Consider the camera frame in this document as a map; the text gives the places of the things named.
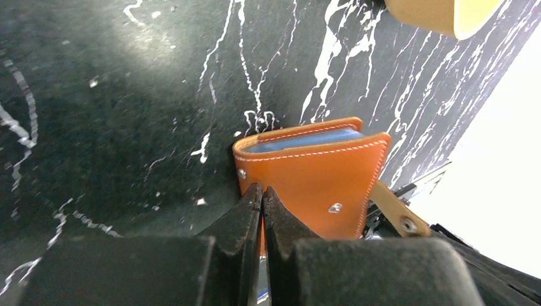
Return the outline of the brown leather card holder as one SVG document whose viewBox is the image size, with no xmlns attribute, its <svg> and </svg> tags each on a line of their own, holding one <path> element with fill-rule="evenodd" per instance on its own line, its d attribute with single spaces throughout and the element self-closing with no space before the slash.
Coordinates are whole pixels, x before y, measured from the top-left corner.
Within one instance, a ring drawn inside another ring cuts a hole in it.
<svg viewBox="0 0 541 306">
<path fill-rule="evenodd" d="M 323 238 L 362 238 L 369 203 L 401 236 L 430 236 L 427 223 L 380 181 L 390 135 L 365 135 L 362 126 L 347 117 L 237 140 L 232 152 L 241 191 L 254 183 L 273 188 L 285 208 Z"/>
</svg>

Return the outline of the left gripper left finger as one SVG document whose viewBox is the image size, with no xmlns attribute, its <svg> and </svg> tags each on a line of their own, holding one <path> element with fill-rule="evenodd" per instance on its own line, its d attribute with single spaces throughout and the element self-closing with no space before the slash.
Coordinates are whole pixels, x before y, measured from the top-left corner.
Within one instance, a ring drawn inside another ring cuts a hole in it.
<svg viewBox="0 0 541 306">
<path fill-rule="evenodd" d="M 42 257 L 21 305 L 247 305 L 255 299 L 262 188 L 193 237 L 74 238 Z"/>
</svg>

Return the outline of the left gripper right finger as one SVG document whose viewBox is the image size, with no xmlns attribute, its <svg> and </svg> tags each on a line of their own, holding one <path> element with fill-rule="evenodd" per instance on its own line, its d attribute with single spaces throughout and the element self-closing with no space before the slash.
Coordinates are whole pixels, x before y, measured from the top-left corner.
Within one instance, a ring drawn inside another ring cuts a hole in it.
<svg viewBox="0 0 541 306">
<path fill-rule="evenodd" d="M 440 239 L 324 239 L 273 188 L 262 214 L 273 305 L 483 304 L 465 262 Z"/>
</svg>

